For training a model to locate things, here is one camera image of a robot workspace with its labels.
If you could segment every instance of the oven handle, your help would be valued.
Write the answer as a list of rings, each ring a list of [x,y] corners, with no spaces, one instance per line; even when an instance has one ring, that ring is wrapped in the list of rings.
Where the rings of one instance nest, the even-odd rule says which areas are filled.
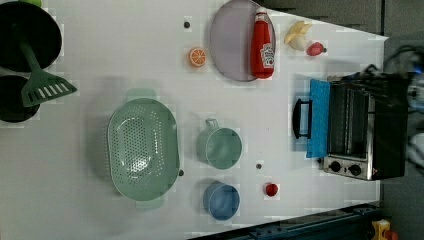
[[[300,133],[300,121],[301,121],[301,107],[302,104],[309,105],[309,111],[308,111],[308,132],[307,134],[301,134]],[[300,137],[307,137],[307,139],[311,139],[312,135],[312,100],[308,101],[302,101],[300,99],[297,100],[296,105],[294,106],[293,110],[293,116],[292,116],[292,127],[293,132],[296,137],[296,139],[299,139]]]

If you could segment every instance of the mint green colander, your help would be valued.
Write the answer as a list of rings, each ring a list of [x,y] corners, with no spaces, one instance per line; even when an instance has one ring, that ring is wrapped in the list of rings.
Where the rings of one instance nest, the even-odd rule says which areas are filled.
[[[153,98],[152,90],[130,90],[127,103],[116,110],[108,126],[113,183],[136,201],[166,193],[180,167],[177,123],[171,111]]]

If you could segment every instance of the green spatula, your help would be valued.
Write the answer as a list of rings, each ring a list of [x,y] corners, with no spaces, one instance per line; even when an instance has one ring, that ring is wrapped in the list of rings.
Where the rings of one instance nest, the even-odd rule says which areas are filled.
[[[18,25],[12,26],[12,32],[31,68],[31,77],[21,91],[25,107],[32,107],[77,91],[77,88],[65,79],[50,74],[40,67],[25,33]]]

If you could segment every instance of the blue bowl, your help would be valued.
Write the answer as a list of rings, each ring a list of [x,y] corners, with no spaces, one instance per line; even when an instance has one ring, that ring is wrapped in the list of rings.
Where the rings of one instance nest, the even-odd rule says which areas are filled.
[[[224,221],[236,214],[240,196],[233,186],[220,182],[212,183],[203,195],[203,206],[216,220]]]

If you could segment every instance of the orange slice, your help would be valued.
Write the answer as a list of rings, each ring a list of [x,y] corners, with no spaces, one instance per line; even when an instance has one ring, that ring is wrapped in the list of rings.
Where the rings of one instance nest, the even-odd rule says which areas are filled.
[[[188,53],[188,60],[193,67],[201,67],[205,65],[206,62],[206,52],[205,50],[195,47],[190,50]]]

